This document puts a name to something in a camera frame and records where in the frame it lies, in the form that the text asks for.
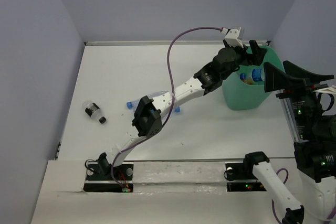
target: green container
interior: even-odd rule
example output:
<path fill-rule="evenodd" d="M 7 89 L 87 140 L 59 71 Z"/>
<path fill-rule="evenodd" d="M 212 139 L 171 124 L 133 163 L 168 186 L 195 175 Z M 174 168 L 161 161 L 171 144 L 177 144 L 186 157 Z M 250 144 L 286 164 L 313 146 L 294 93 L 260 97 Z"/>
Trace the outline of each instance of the green container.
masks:
<path fill-rule="evenodd" d="M 260 66 L 241 66 L 240 70 L 232 73 L 225 81 L 223 81 L 223 94 L 227 106 L 232 110 L 250 110 L 259 107 L 262 102 L 270 95 L 271 92 L 264 92 L 264 82 L 257 82 L 255 85 L 248 85 L 239 78 L 241 73 L 250 73 L 255 68 L 263 68 L 265 62 L 269 62 L 284 71 L 282 63 L 274 52 L 268 46 L 260 46 L 267 48 L 264 61 Z"/>

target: white table surface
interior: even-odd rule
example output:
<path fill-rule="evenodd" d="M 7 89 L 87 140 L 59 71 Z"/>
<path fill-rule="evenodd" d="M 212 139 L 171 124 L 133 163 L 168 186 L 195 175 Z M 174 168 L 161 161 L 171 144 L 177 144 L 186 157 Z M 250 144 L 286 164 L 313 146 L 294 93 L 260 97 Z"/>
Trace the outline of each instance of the white table surface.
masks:
<path fill-rule="evenodd" d="M 131 125 L 126 102 L 170 89 L 168 46 L 86 47 L 62 137 L 59 160 L 96 159 L 118 143 Z M 221 45 L 176 45 L 171 52 L 175 85 L 212 60 Z M 106 125 L 82 109 L 86 100 L 100 106 Z M 272 93 L 257 109 L 232 111 L 222 89 L 181 106 L 160 134 L 138 146 L 127 160 L 243 158 L 254 151 L 293 157 L 280 101 Z"/>

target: white wall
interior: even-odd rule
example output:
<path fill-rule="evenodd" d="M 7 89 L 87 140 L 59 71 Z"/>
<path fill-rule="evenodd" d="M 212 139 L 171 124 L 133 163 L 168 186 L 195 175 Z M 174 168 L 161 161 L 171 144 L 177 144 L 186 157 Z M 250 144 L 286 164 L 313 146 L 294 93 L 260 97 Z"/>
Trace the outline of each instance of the white wall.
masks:
<path fill-rule="evenodd" d="M 243 26 L 271 40 L 294 0 L 62 0 L 84 41 L 171 40 L 197 26 Z M 219 40 L 199 32 L 184 39 Z"/>
<path fill-rule="evenodd" d="M 335 0 L 295 0 L 271 43 L 282 60 L 311 72 L 336 76 L 334 3 Z"/>
<path fill-rule="evenodd" d="M 0 222 L 30 223 L 83 43 L 61 0 L 0 0 Z"/>

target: bottle label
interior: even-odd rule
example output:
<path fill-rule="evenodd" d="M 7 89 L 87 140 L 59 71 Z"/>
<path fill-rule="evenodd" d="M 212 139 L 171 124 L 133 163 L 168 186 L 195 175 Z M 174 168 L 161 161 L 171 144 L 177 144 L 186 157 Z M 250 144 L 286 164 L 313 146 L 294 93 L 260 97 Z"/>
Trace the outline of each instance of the bottle label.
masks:
<path fill-rule="evenodd" d="M 85 112 L 91 117 L 94 111 L 98 109 L 99 109 L 98 105 L 96 105 L 95 103 L 92 103 L 89 106 L 87 106 L 87 108 L 85 109 Z"/>
<path fill-rule="evenodd" d="M 262 68 L 255 68 L 254 70 L 252 70 L 252 79 L 254 81 L 263 81 L 261 77 L 261 71 Z"/>

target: clear plastic bottle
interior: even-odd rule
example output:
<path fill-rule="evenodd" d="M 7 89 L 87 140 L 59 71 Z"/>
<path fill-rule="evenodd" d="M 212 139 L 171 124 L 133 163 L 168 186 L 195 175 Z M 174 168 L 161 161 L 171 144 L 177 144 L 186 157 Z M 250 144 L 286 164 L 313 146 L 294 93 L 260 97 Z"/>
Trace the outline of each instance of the clear plastic bottle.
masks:
<path fill-rule="evenodd" d="M 240 79 L 246 84 L 253 85 L 255 82 L 265 81 L 265 73 L 263 68 L 255 68 L 250 73 L 241 73 Z"/>
<path fill-rule="evenodd" d="M 162 94 L 165 94 L 167 92 L 168 91 L 159 91 L 159 92 L 148 94 L 147 96 L 148 96 L 149 99 L 152 99 L 154 97 L 158 97 L 158 96 L 160 96 Z M 135 112 L 136 108 L 138 107 L 139 101 L 140 101 L 140 99 L 137 99 L 137 100 L 134 100 L 134 101 L 131 101 L 131 102 L 127 102 L 126 106 L 129 110 L 133 109 L 133 111 Z M 180 106 L 176 107 L 175 110 L 174 110 L 175 113 L 180 113 L 180 111 L 181 111 Z"/>
<path fill-rule="evenodd" d="M 91 119 L 101 124 L 106 123 L 106 118 L 104 117 L 101 109 L 94 102 L 88 100 L 83 103 L 82 107 Z"/>

